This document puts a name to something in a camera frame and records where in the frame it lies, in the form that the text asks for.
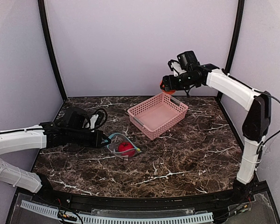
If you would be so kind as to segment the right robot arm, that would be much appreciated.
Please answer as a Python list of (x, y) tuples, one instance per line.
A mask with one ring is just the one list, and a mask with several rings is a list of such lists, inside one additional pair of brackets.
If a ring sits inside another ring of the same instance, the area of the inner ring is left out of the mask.
[(276, 98), (267, 91), (244, 84), (211, 63), (200, 64), (193, 51), (179, 54), (177, 59), (168, 61), (168, 66), (173, 74), (164, 76), (160, 83), (165, 93), (189, 93), (193, 87), (204, 85), (225, 94), (248, 112), (242, 125), (243, 155), (230, 197), (235, 203), (244, 201), (252, 192), (254, 173), (261, 162), (263, 148), (270, 140), (266, 135), (271, 124), (272, 100)]

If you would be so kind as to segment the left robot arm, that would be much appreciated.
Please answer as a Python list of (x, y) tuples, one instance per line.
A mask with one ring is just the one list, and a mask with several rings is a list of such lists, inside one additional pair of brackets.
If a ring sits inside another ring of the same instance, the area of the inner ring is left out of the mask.
[[(102, 148), (111, 143), (100, 128), (106, 123), (108, 114), (98, 108), (93, 114), (70, 107), (54, 122), (0, 132), (0, 156), (29, 149), (49, 149), (67, 144), (90, 148)], [(32, 193), (52, 190), (45, 175), (31, 173), (9, 164), (0, 158), (0, 181)]]

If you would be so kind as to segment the red toy fruit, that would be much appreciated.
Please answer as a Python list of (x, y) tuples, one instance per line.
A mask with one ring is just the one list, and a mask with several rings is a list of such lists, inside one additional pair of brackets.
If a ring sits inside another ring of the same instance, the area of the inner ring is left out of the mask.
[(118, 146), (118, 152), (120, 152), (121, 156), (132, 157), (135, 154), (135, 149), (130, 142), (122, 142)]

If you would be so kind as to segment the clear zip top bag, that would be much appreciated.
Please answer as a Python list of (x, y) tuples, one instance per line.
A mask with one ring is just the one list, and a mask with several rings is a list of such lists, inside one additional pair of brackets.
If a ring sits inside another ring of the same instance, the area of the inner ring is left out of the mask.
[(107, 145), (107, 149), (116, 157), (130, 159), (142, 153), (128, 137), (121, 133), (113, 133), (109, 139), (111, 143)]

